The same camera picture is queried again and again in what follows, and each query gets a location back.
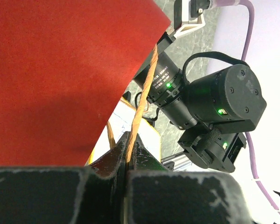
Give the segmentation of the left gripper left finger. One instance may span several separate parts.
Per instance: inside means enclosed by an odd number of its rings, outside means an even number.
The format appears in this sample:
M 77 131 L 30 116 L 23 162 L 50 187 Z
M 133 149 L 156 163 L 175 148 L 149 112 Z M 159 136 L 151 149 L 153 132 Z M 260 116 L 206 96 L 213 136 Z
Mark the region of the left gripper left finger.
M 82 167 L 0 167 L 0 224 L 123 223 L 129 132 Z

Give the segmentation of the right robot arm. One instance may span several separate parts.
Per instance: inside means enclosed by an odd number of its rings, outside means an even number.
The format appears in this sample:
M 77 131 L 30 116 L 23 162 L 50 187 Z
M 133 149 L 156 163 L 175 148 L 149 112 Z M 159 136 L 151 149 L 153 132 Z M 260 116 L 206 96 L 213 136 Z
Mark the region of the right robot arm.
M 147 101 L 183 132 L 178 144 L 192 163 L 232 173 L 246 146 L 245 133 L 256 129 L 267 106 L 260 83 L 244 60 L 217 51 L 195 53 L 178 68 L 165 52 L 174 40 L 164 33 L 157 42 L 158 60 Z M 229 66 L 189 81 L 187 66 L 197 58 Z

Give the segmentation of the aluminium rail frame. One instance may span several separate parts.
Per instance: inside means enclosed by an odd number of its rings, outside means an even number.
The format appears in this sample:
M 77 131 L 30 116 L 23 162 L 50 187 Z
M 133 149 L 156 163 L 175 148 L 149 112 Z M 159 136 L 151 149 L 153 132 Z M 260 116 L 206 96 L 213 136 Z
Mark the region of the aluminium rail frame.
M 161 159 L 161 164 L 171 171 L 187 171 L 192 166 L 192 161 L 184 152 L 168 156 Z

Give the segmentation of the red paper bag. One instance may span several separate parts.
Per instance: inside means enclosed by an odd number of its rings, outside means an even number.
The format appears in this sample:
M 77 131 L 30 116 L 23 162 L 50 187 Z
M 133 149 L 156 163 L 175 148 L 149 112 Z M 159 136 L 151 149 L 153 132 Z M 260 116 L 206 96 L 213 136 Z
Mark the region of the red paper bag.
M 83 166 L 169 25 L 152 0 L 0 0 L 0 166 Z

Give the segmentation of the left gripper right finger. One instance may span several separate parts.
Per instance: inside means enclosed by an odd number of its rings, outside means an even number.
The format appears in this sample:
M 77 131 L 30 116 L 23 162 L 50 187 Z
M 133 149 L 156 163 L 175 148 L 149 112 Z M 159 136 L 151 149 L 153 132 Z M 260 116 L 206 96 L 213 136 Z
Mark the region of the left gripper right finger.
M 129 224 L 251 224 L 237 181 L 222 172 L 173 172 L 134 144 L 127 176 Z

